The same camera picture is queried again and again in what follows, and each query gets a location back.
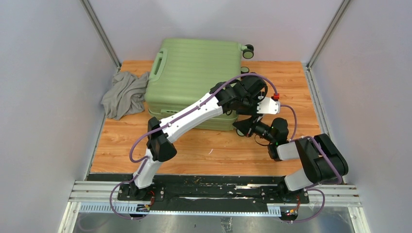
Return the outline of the green suitcase wheel front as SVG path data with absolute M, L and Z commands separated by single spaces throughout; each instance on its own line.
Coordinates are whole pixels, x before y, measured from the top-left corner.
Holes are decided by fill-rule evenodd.
M 236 134 L 240 137 L 246 137 L 247 133 L 244 130 L 236 129 Z

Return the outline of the green suitcase blue lining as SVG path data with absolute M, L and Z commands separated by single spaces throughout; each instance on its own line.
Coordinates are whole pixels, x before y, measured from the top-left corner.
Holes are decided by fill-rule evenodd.
M 145 93 L 149 114 L 161 120 L 199 101 L 217 83 L 240 75 L 243 44 L 166 38 L 156 54 Z

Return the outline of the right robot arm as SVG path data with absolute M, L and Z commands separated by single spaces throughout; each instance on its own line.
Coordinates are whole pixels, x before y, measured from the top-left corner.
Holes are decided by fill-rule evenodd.
M 271 159 L 277 162 L 300 160 L 302 168 L 282 177 L 277 184 L 275 193 L 282 202 L 291 202 L 304 188 L 331 181 L 341 183 L 342 177 L 349 172 L 347 161 L 325 133 L 288 140 L 288 122 L 280 117 L 275 118 L 271 125 L 256 117 L 233 125 L 242 136 L 257 135 L 266 140 Z

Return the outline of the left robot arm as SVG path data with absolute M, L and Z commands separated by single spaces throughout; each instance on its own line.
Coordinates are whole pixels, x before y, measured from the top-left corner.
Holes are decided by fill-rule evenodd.
M 217 83 L 199 101 L 170 117 L 163 120 L 151 118 L 147 133 L 133 144 L 129 152 L 130 160 L 140 164 L 133 174 L 130 194 L 136 200 L 148 197 L 148 187 L 152 184 L 154 175 L 163 162 L 177 154 L 174 142 L 187 131 L 226 112 L 257 115 L 258 105 L 266 97 L 269 85 L 272 82 L 262 75 L 241 74 L 226 82 Z M 135 160 L 134 149 L 144 138 L 148 139 L 145 156 Z

